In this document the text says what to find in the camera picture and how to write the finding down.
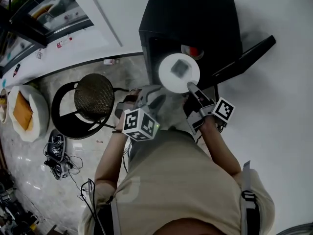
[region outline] red object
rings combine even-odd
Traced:
[[[13,72],[13,77],[15,77],[15,75],[18,73],[20,66],[21,66],[20,64],[16,65],[16,68]]]
[[[72,40],[73,40],[73,38],[69,37],[69,38],[67,38],[67,39],[65,39],[63,41],[58,42],[57,43],[57,48],[58,49],[61,48],[63,45],[67,44],[69,41],[72,41]]]
[[[190,51],[190,55],[191,56],[199,56],[199,52],[198,52],[198,49],[195,48],[195,47],[190,47],[189,48],[189,51]]]

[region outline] black chair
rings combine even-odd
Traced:
[[[76,111],[60,116],[60,104],[65,94],[75,90],[74,103]],[[78,82],[63,85],[55,94],[51,118],[56,129],[70,139],[84,139],[98,132],[107,125],[114,105],[114,92],[128,90],[113,88],[111,82],[103,75],[89,74]],[[76,114],[80,114],[89,122],[80,120]]]

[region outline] backpack strap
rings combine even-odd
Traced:
[[[121,235],[121,227],[119,225],[116,198],[114,198],[111,202],[111,210],[112,210],[114,235]]]
[[[106,233],[105,235],[121,235],[115,198],[112,198],[110,202],[101,207],[97,215]],[[103,235],[102,229],[98,222],[95,222],[93,234]]]
[[[256,196],[251,191],[250,161],[244,164],[242,175],[241,235],[258,235],[260,234],[261,217]]]

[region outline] white round plate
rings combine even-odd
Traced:
[[[171,72],[173,65],[178,59],[187,62],[190,66],[182,78]],[[190,56],[181,53],[172,54],[164,58],[158,69],[158,74],[163,86],[175,93],[188,92],[187,83],[193,82],[197,85],[200,79],[200,69],[196,61]]]

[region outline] marble floor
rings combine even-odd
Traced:
[[[102,62],[83,65],[64,70],[44,78],[38,78],[31,84],[38,88],[48,102],[49,107],[56,91],[69,82],[79,81],[85,75],[99,73],[106,76],[114,87],[134,89],[149,84],[143,56],[121,58],[119,64],[105,66]],[[165,104],[159,113],[159,122],[162,128],[167,129],[175,125],[178,129],[189,131],[185,115],[182,110],[183,97],[169,91]],[[115,103],[122,101],[126,93],[116,92]],[[73,95],[68,93],[60,110],[73,109]],[[107,124],[116,124],[116,117],[112,114]],[[25,209],[31,210],[38,217],[38,230],[46,234],[51,227],[58,225],[57,230],[68,230],[71,235],[77,234],[77,225],[85,208],[85,203],[78,197],[79,191],[70,177],[60,181],[55,180],[49,167],[44,165],[44,146],[50,132],[54,129],[50,119],[44,139],[33,143],[23,142],[13,130],[11,120],[0,128],[0,138],[5,159],[12,176],[15,179],[16,196]],[[100,157],[111,136],[111,129],[104,127],[95,135],[82,139],[67,139],[66,152],[82,158],[83,168],[78,175],[73,176],[78,186],[93,179]],[[121,167],[119,181],[123,180],[126,171]]]

